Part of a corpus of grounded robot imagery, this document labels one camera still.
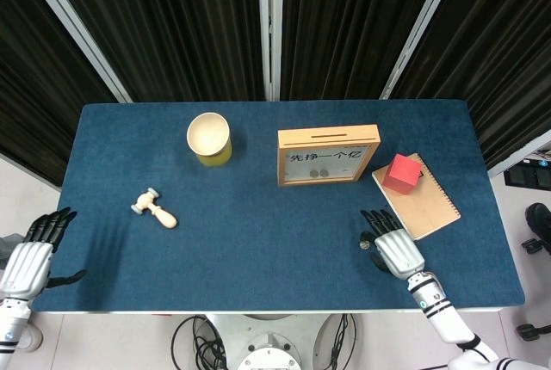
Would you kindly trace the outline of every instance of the yellow cup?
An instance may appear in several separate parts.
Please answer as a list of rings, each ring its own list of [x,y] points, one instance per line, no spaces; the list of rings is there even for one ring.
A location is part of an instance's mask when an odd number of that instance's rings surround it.
[[[200,114],[188,127],[188,145],[205,166],[221,166],[232,157],[230,126],[214,112]]]

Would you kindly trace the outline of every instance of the red block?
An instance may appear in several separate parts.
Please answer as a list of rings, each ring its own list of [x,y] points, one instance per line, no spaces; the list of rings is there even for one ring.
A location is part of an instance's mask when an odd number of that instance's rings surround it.
[[[397,153],[382,184],[401,194],[409,194],[417,185],[420,173],[421,163]]]

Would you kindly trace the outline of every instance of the blue tablecloth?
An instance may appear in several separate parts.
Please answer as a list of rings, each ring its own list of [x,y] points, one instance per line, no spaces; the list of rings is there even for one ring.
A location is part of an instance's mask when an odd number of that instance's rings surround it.
[[[224,115],[233,157],[202,167],[188,124]],[[381,146],[359,182],[278,188],[277,130],[376,123]],[[415,308],[358,238],[361,208],[386,201],[371,172],[419,152],[461,219],[418,242],[457,307],[524,301],[467,106],[459,101],[220,102],[84,108],[59,207],[78,211],[41,311],[307,311]],[[154,187],[179,224],[130,205]]]

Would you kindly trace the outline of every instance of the black curtain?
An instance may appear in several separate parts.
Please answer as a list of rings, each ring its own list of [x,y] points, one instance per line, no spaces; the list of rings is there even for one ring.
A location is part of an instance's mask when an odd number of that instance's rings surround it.
[[[2,0],[0,153],[61,185],[83,105],[113,101],[44,0]]]
[[[376,99],[425,0],[283,0],[282,100]]]
[[[258,0],[71,0],[137,102],[263,100]]]
[[[443,0],[392,98],[466,100],[491,168],[551,129],[551,0]]]

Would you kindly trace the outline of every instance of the kraft paper notebook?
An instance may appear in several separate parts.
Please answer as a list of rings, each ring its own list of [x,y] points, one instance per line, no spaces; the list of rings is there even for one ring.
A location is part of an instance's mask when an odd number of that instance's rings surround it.
[[[388,165],[373,172],[373,178],[410,236],[421,239],[458,220],[461,215],[419,154],[414,153],[409,158],[421,163],[423,174],[409,194],[382,186]]]

